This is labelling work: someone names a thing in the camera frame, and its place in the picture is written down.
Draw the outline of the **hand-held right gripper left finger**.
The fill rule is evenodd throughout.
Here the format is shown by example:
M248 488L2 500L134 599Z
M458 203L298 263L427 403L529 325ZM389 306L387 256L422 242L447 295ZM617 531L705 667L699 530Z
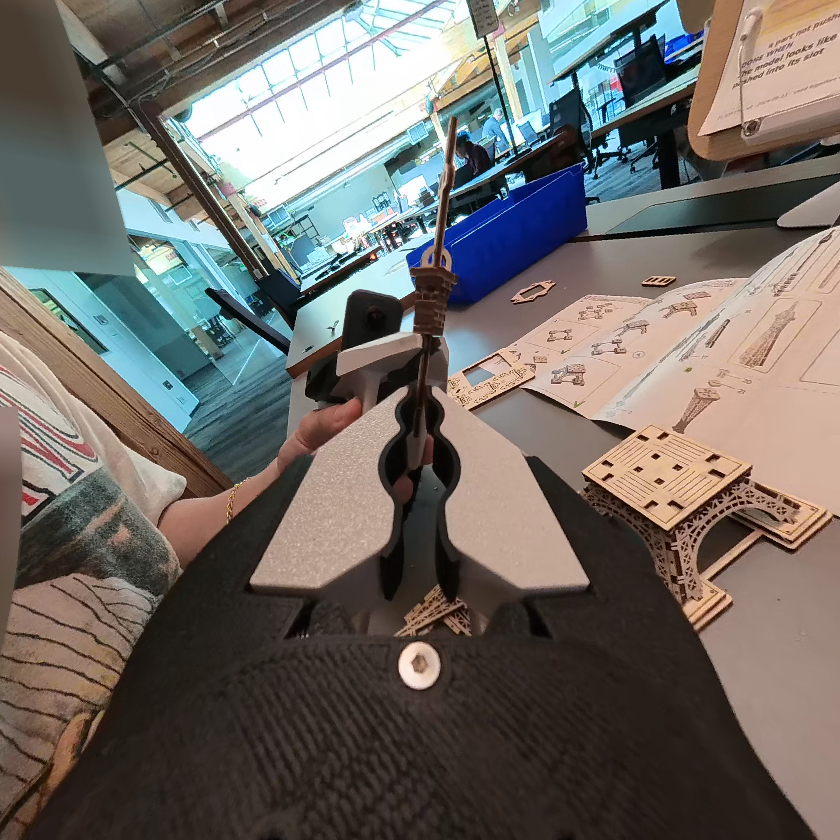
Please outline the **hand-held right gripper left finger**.
M380 459L401 432L397 390L320 447L249 584L369 612L383 596L380 557L393 543L396 503Z

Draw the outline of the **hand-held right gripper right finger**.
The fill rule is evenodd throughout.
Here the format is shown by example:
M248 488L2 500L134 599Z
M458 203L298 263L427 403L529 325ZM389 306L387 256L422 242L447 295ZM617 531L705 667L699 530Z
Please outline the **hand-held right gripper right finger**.
M445 598L490 616L503 603L584 592L589 577L522 451L437 387L427 416Z

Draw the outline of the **wooden tower spire piece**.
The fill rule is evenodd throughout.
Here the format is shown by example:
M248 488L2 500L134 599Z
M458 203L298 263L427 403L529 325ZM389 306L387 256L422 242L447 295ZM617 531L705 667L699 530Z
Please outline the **wooden tower spire piece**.
M444 251L449 197L455 180L456 138L457 118L452 116L448 121L444 169L438 189L434 243L431 250L422 258L420 267L411 269L416 292L413 330L422 336L423 343L416 380L412 432L406 440L409 470L418 468L424 460L427 440L425 415L429 362L434 339L443 334L447 306L445 297L455 284L452 270L444 265Z

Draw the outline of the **person's left forearm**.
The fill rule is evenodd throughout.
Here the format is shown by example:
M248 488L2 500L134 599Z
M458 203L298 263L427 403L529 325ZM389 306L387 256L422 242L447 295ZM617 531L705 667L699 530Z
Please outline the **person's left forearm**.
M212 538L275 482L262 487L266 469L237 483L230 490L212 497L181 499L163 511L157 528L173 549L182 571Z

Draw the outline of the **dark desk mat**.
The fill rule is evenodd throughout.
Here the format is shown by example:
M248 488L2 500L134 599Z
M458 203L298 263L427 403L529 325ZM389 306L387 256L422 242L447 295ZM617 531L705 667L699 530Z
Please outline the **dark desk mat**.
M779 216L802 201L804 198L796 191L776 190L770 186L757 187L744 192L653 205L614 226L607 233L645 235L774 224Z

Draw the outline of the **grey desk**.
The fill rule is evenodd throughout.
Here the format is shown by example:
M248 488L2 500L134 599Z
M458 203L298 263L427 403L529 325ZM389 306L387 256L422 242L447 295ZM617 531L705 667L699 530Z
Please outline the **grey desk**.
M675 287L748 277L815 229L710 233L569 243L446 320L450 369L509 345L588 293L653 297L641 280ZM545 297L511 298L541 280ZM744 731L819 838L838 838L838 520L787 553L755 543L717 577L733 605L699 635Z

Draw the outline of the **person's left hand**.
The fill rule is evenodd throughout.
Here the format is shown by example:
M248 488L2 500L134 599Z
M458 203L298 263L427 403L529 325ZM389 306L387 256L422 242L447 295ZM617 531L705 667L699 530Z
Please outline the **person's left hand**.
M273 465L265 470L262 487L266 488L296 459L314 455L320 447L338 436L362 417L362 403L358 397L343 404L310 412L302 418L296 431L281 446Z

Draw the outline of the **wooden cut-out sheet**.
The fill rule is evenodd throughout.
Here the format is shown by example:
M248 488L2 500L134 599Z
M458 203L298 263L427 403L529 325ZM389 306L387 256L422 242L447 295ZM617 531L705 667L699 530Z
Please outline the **wooden cut-out sheet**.
M477 370L489 372L491 376L471 384L468 374ZM520 362L518 353L501 349L452 374L448 378L447 394L466 410L473 411L530 382L535 375L535 371Z

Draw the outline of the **wooden lattice tower section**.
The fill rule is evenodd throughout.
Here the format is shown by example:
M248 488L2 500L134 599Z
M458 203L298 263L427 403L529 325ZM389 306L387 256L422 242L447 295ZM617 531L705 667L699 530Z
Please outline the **wooden lattice tower section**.
M455 635L470 637L471 621L467 604L459 598L449 600L439 584L404 616L404 624L395 637L416 637L435 628L447 628Z

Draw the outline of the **blue plastic bin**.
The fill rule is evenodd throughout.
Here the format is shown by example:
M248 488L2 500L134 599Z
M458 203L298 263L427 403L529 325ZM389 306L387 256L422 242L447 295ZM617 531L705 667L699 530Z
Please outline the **blue plastic bin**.
M458 278L448 302L477 302L586 226L582 164L514 188L445 230Z

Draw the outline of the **wooden lattice tower base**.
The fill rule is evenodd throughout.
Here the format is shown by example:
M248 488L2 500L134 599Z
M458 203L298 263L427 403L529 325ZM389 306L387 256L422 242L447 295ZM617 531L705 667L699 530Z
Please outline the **wooden lattice tower base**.
M584 499L625 521L646 543L659 577L700 631L732 597L712 578L761 539L795 551L833 519L830 511L752 478L752 465L677 432L648 425L582 475ZM700 546L734 518L751 533L704 572Z

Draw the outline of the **dark sign pole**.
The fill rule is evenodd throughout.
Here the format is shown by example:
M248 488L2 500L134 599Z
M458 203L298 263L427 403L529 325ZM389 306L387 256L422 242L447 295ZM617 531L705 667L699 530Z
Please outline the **dark sign pole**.
M501 107L501 110L502 110L502 115L503 115L503 118L504 118L504 122L507 125L507 131L508 131L508 134L509 134L509 141L510 141L510 146L511 146L511 157L512 157L513 160L516 160L519 157L519 149L518 149L517 143L515 141L515 136L514 136L514 133L513 133L512 126L511 126L511 121L510 121L509 114L508 114L508 109L507 109L505 96L504 96L504 94L502 92L502 89L501 89L501 82L500 82L499 74L497 72L496 64L495 64L494 59L493 59L493 52L492 52L492 49L490 47L490 42L489 42L488 36L484 35L482 37L482 39L484 41L484 46L486 48L486 54L487 54L489 64L490 64L490 70L491 70L491 73L492 73L492 76L493 76L493 79L494 79L494 82L495 82L495 85L496 85L497 93L498 93L498 96L499 96L500 107Z

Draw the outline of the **wooden panel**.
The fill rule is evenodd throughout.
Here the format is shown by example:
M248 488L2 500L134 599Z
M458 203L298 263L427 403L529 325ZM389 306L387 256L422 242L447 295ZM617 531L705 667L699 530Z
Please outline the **wooden panel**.
M124 444L184 477L187 496L208 497L233 485L201 450L5 269L1 269L1 328L33 351Z

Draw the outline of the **person's printed t-shirt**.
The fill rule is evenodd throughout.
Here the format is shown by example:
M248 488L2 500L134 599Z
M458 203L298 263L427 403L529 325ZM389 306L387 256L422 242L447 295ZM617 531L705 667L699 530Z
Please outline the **person's printed t-shirt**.
M22 838L78 760L182 572L158 524L186 480L122 443L5 333L1 398L17 409L22 456L1 657L2 838Z

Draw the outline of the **paper instruction booklet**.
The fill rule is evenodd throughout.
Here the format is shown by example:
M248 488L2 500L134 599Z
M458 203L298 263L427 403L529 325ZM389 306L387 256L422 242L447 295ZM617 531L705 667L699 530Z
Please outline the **paper instruction booklet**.
M531 392L592 421L719 445L780 421L838 422L838 226L749 278L643 301L589 295L515 342Z

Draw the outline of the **white monitor stand base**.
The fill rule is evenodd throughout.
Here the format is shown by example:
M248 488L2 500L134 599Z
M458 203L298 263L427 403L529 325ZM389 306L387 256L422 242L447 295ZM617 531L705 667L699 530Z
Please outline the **white monitor stand base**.
M793 207L777 220L779 228L830 228L838 223L839 194L825 189Z

